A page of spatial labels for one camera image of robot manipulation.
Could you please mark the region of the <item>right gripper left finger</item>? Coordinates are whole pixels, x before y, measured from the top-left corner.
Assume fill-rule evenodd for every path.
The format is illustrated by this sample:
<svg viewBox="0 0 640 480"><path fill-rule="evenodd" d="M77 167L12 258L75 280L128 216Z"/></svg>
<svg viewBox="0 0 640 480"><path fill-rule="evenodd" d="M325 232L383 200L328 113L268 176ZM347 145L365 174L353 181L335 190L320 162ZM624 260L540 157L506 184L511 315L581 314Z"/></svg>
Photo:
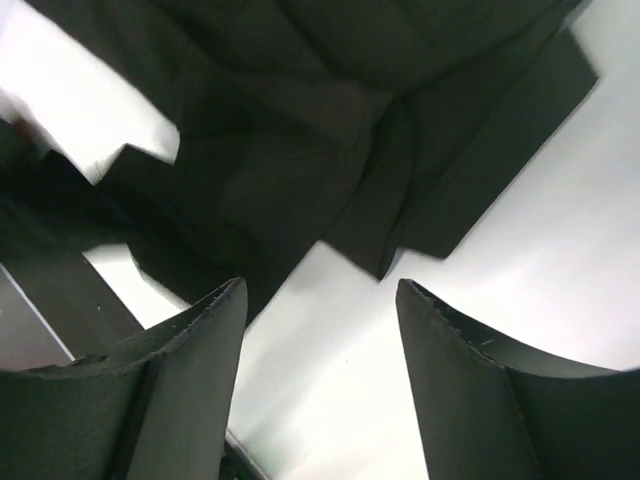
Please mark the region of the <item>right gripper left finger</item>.
<svg viewBox="0 0 640 480"><path fill-rule="evenodd" d="M247 317L231 280L64 367L1 375L5 479L215 479Z"/></svg>

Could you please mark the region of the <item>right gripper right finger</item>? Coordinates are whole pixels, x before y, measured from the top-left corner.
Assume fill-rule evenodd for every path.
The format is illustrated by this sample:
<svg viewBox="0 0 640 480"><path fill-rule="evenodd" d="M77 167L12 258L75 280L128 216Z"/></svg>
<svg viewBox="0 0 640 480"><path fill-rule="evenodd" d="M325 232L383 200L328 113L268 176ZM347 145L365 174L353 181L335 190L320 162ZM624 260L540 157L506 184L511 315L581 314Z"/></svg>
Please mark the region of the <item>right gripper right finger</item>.
<svg viewBox="0 0 640 480"><path fill-rule="evenodd" d="M635 479L639 374L509 337L417 282L396 309L433 479Z"/></svg>

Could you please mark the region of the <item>black long sleeve shirt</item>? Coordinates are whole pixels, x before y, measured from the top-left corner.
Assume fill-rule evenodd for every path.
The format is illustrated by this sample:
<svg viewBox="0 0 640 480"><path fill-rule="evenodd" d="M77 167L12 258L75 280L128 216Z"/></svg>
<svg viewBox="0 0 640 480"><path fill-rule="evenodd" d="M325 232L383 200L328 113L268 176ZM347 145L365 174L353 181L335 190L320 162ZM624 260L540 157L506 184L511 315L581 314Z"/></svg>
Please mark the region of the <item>black long sleeve shirt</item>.
<svg viewBox="0 0 640 480"><path fill-rule="evenodd" d="M38 1L180 134L89 183L1 128L1 256L125 243L256 316L324 241L376 278L448 257L596 82L574 1Z"/></svg>

